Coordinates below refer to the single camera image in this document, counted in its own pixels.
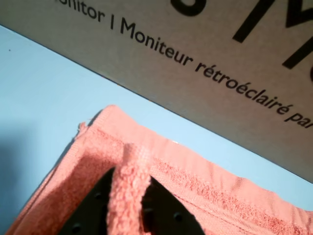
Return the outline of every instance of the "pink towel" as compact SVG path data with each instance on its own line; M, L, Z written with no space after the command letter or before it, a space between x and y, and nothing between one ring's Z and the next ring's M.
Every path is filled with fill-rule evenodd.
M138 201L148 186L147 172L195 215L207 235L313 234L313 212L299 209L275 193L223 170L138 125L118 107L109 106L90 127L81 124L74 144L48 174L7 235L57 234L94 184L113 166L118 171L113 175L109 202L111 235L141 234ZM144 186L132 191L127 186L131 179L141 179ZM122 195L117 196L121 188ZM124 199L136 206L125 208L129 203ZM122 214L124 209L127 214L136 214L132 217L136 221L128 220ZM122 230L121 224L127 224L129 232Z

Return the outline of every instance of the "black lettering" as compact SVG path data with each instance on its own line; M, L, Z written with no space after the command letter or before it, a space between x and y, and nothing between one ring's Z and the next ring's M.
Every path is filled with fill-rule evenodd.
M114 28L114 14L111 15L111 29Z
M313 20L313 8L307 9L305 11L302 11L301 8L302 0L288 1L286 28Z
M312 124L310 124L310 125L307 125L305 128L309 128L310 126L313 126L313 123L312 123Z
M281 103L278 103L278 102L276 101L276 102L274 102L273 104L271 104L268 108L271 109L271 108L274 107L275 105L282 106Z
M311 122L310 119L304 118L304 119L302 119L301 121L298 122L298 125L306 126L306 125L309 124L310 122Z
M189 57L189 56L186 56L185 61L184 61L184 63L182 63L182 65L186 65L188 61L193 62L194 59Z
M215 74L214 74L214 76L213 76L213 80L214 80L214 81L218 81L218 80L216 79L216 77L217 77L218 75L222 75L221 71L215 72ZM230 77L228 77L228 76L226 76L226 75L223 74L223 76L220 78L220 80L218 81L218 83L221 83L225 78L226 78L226 80L229 80L229 79L230 79Z
M250 93L255 93L255 94L257 94L258 92L257 92L256 90L247 91L247 92L246 92L246 97L247 97L247 98L252 98L252 96L249 95Z
M195 71L198 72L201 67L206 68L206 65L203 63L199 63Z
M168 47L166 50L165 50L165 55L168 57L168 58L172 58L173 55L174 55L174 49L173 48L170 48Z
M311 73L310 73L311 81L313 82L313 66L311 68Z
M102 16L102 17L105 17L106 15L105 15L103 12L98 11L98 21L99 21L99 22L101 22L101 16Z
M162 49L164 48L164 47L166 47L166 45L165 45L165 43L161 43L160 44L160 49L158 50L159 52L160 52L160 54L164 54L164 52L162 51Z
M299 120L301 120L303 118L303 116L301 115L301 114L294 114L294 115L292 115L291 117L289 117L289 118L287 118L286 120L284 120L284 121L289 121L289 120L291 120L291 121L299 121Z
M191 6L186 5L182 0L171 0L171 5L185 16L196 16L200 14L206 5L206 0L195 0Z
M252 100L255 100L255 99L258 98L260 95L262 95L264 92L266 92L266 90L261 90Z
M256 102L260 104L264 104L265 101L268 100L268 97L266 95L261 96L261 98L257 99Z
M150 48L152 49L154 44L155 44L155 40L152 37L147 36L147 40L146 40L146 46L148 46L149 44L149 40L151 40L151 45Z
M81 2L81 6L82 6L82 12L83 14L86 16L87 12L85 11L85 7L87 6L84 2Z
M283 66L292 69L307 57L313 51L313 37L311 37L302 47L300 47L294 54L291 55L284 63Z
M159 38L157 38L157 42L156 42L156 47L155 47L155 51L157 50L157 47L158 47L158 43L159 43L159 41L161 40L161 38L159 37Z
M268 11L270 6L274 3L275 0L259 0L254 9L248 15L244 23L240 26L238 31L233 36L233 39L237 42L242 43L246 37L251 33L257 23Z
M269 102L267 102L264 106L267 107L269 104L271 104L274 100L276 100L277 97L274 97L274 99L271 99Z
M88 12L89 17L91 17L93 19L97 18L97 13L93 7L91 7L91 6L88 7L87 12Z
M137 42L139 42L139 43L143 43L146 40L145 35L142 32L140 32L140 31L138 31L135 34L135 38L136 38Z
M184 59L184 57L185 57L185 54L181 54L181 56L180 56L180 59L179 59L179 60L177 59L178 54L179 54L179 51L177 51L177 52L176 52L175 57L174 57L174 60L175 60L176 62L178 62L178 63L180 63L180 64L181 64L182 60L183 60L183 59Z
M134 31L135 31L136 24L132 23L130 26L128 26L125 18L123 17L122 18L122 26L121 26L121 34L124 33L124 27L126 28L127 31L132 29L132 32L131 32L131 39L132 39L134 37Z

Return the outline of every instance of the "light blue surface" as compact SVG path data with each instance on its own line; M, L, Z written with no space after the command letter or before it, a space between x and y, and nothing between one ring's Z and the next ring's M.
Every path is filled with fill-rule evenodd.
M309 182L0 26L0 234L76 135L78 124L110 104L313 211Z

